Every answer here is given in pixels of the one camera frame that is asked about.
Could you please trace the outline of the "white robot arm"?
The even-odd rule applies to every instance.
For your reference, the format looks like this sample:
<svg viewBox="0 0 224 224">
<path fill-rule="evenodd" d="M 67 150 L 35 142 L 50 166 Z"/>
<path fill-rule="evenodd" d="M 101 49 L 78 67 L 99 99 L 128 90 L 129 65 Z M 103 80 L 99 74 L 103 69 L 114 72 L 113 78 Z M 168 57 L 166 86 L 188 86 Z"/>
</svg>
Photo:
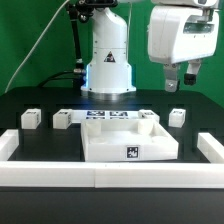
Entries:
<svg viewBox="0 0 224 224">
<path fill-rule="evenodd" d="M 132 67 L 128 63 L 128 26 L 111 9 L 138 0 L 78 0 L 82 21 L 93 19 L 93 56 L 87 65 L 84 95 L 117 100 L 132 94 Z M 193 85 L 202 60 L 214 54 L 222 0 L 150 0 L 154 7 L 148 25 L 148 55 L 163 66 L 165 90 L 179 87 L 178 70 L 188 64 L 184 83 Z"/>
</svg>

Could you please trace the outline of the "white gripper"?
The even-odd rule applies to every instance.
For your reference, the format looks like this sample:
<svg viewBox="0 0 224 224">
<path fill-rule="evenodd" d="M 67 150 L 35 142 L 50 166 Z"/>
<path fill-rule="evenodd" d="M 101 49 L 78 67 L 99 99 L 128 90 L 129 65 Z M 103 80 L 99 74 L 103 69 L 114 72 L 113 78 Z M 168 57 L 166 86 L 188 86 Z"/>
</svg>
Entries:
<svg viewBox="0 0 224 224">
<path fill-rule="evenodd" d="M 155 6 L 148 25 L 148 54 L 152 62 L 165 64 L 165 90 L 179 88 L 179 64 L 188 62 L 185 85 L 195 85 L 201 58 L 212 56 L 216 49 L 219 15 L 211 21 L 202 19 L 203 11 L 181 6 Z"/>
</svg>

